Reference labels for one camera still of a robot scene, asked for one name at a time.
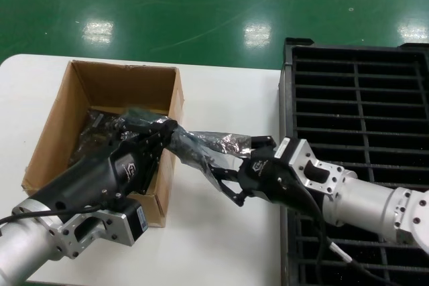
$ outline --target plastic bag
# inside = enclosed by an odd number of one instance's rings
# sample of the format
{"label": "plastic bag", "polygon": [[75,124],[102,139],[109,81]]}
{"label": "plastic bag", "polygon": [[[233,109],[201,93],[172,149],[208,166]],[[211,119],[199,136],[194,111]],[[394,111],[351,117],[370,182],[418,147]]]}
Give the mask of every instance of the plastic bag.
{"label": "plastic bag", "polygon": [[68,165],[72,166],[85,155],[95,152],[107,144],[111,137],[111,124],[116,121],[118,114],[89,109],[84,129]]}
{"label": "plastic bag", "polygon": [[[129,109],[119,117],[119,120],[126,120],[134,125],[163,123],[168,119],[165,115],[142,109]],[[122,139],[129,139],[134,135],[135,133],[125,132]],[[190,132],[179,126],[166,148],[177,155],[183,164],[199,169],[218,190],[221,190],[209,166],[227,167],[226,155],[238,158],[250,157],[251,137],[220,132]]]}

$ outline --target green floor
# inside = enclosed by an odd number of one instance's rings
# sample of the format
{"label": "green floor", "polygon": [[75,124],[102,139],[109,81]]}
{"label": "green floor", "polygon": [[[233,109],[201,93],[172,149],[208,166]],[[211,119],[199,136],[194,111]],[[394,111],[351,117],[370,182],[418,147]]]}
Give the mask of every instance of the green floor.
{"label": "green floor", "polygon": [[0,62],[18,53],[279,68],[285,36],[427,42],[429,0],[0,0]]}

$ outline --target black plastic crate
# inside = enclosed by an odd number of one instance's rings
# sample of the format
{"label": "black plastic crate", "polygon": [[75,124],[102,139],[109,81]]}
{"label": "black plastic crate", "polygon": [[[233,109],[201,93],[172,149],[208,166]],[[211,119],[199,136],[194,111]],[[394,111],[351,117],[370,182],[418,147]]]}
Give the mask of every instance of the black plastic crate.
{"label": "black plastic crate", "polygon": [[[429,54],[398,48],[316,46],[286,39],[280,134],[307,139],[319,159],[390,188],[429,189]],[[429,285],[429,256],[345,225],[328,236],[372,273]],[[282,209],[282,285],[316,285],[318,240],[308,218]],[[380,285],[328,254],[325,285]]]}

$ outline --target black cable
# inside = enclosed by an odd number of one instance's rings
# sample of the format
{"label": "black cable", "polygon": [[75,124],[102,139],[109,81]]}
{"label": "black cable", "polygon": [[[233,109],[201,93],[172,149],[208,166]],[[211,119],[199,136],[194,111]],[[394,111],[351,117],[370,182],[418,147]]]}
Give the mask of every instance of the black cable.
{"label": "black cable", "polygon": [[7,224],[8,222],[13,222],[19,219],[25,218],[37,218],[37,217],[49,217],[49,216],[67,216],[75,214],[89,214],[91,212],[96,212],[100,210],[102,206],[99,204],[93,207],[86,207],[81,209],[65,209],[65,210],[48,210],[48,211],[36,211],[36,212],[23,212],[21,214],[13,214],[8,217],[0,219],[0,225]]}
{"label": "black cable", "polygon": [[[252,159],[253,160],[262,160],[262,161],[270,160],[273,163],[278,164],[282,168],[286,168],[287,170],[289,170],[289,167],[286,167],[285,163],[283,161],[280,161],[280,159],[277,159],[275,157],[252,157]],[[321,270],[322,270],[321,269],[321,263],[322,263],[322,259],[323,259],[325,252],[326,252],[326,248],[327,248],[326,223],[324,221],[323,214],[320,211],[318,204],[316,203],[316,201],[314,200],[314,198],[312,197],[310,192],[308,192],[308,190],[300,182],[297,182],[296,186],[300,190],[302,190],[302,193],[306,196],[307,200],[309,201],[311,206],[314,208],[313,213],[316,214],[315,217],[313,217],[313,221],[318,223],[319,231],[320,231],[320,234],[318,234],[320,246],[319,246],[318,254],[317,254],[317,258],[316,258],[316,278],[317,278],[318,284],[323,285],[322,273],[321,273]]]}
{"label": "black cable", "polygon": [[[283,163],[282,161],[280,161],[277,158],[274,157],[252,157],[252,159],[260,159],[260,160],[270,160],[280,166],[282,166],[283,168],[289,169],[287,166],[285,166],[285,163]],[[317,254],[317,258],[316,258],[316,278],[317,278],[317,282],[321,285],[323,285],[323,280],[322,280],[322,276],[321,276],[321,262],[322,262],[322,258],[323,255],[326,251],[327,248],[330,248],[330,250],[332,252],[334,252],[335,254],[337,254],[344,262],[346,262],[346,264],[355,269],[356,271],[360,272],[361,274],[374,279],[376,281],[379,281],[380,283],[384,283],[385,285],[390,285],[390,286],[400,286],[400,284],[395,283],[393,281],[388,281],[387,279],[384,279],[380,276],[374,275],[373,273],[370,273],[365,267],[362,266],[362,264],[358,263],[357,261],[355,261],[354,259],[352,259],[345,251],[343,251],[338,245],[336,245],[335,243],[333,243],[328,236],[326,235],[326,224],[323,218],[323,214],[320,211],[320,208],[318,206],[318,204],[316,203],[316,201],[314,200],[314,198],[312,197],[312,195],[310,194],[310,192],[308,192],[308,190],[303,186],[298,184],[298,186],[300,187],[300,189],[302,189],[302,191],[304,192],[304,194],[306,194],[306,196],[308,197],[308,200],[310,201],[311,205],[313,206],[313,208],[315,209],[315,212],[317,213],[317,217],[313,218],[315,221],[317,221],[319,227],[315,226],[315,229],[318,230],[318,239],[320,242],[320,247],[318,250],[318,254]],[[338,249],[338,252],[335,251],[334,249],[332,249],[330,246],[331,244],[335,244],[336,248]]]}
{"label": "black cable", "polygon": [[394,281],[388,281],[387,279],[384,279],[383,277],[374,275],[373,273],[370,273],[367,269],[365,269],[362,264],[359,264],[357,261],[355,261],[354,259],[347,264],[348,266],[350,266],[351,268],[355,269],[356,271],[360,272],[361,274],[374,279],[376,281],[379,281],[380,283],[384,283],[385,285],[390,285],[390,286],[400,286],[400,284],[395,283]]}

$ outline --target open cardboard box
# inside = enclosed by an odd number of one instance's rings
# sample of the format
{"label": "open cardboard box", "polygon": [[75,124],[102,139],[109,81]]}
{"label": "open cardboard box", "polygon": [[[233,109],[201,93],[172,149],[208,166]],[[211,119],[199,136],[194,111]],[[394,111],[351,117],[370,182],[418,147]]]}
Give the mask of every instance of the open cardboard box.
{"label": "open cardboard box", "polygon": [[[24,190],[32,195],[67,169],[89,108],[121,114],[136,106],[180,123],[183,102],[177,68],[70,62],[22,181]],[[130,195],[150,226],[165,226],[175,159],[164,150],[146,195]]]}

